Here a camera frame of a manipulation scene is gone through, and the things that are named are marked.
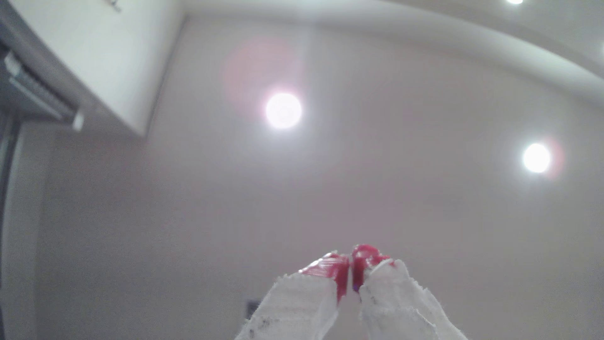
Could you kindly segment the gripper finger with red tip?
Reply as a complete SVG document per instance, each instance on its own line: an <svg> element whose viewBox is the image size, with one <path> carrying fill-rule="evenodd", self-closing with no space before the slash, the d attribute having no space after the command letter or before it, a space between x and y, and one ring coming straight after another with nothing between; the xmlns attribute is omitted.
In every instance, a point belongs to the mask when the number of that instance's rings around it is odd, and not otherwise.
<svg viewBox="0 0 604 340"><path fill-rule="evenodd" d="M359 244L351 253L351 273L368 339L467 339L403 260Z"/></svg>
<svg viewBox="0 0 604 340"><path fill-rule="evenodd" d="M323 339L346 295L347 254L330 252L279 277L235 339Z"/></svg>

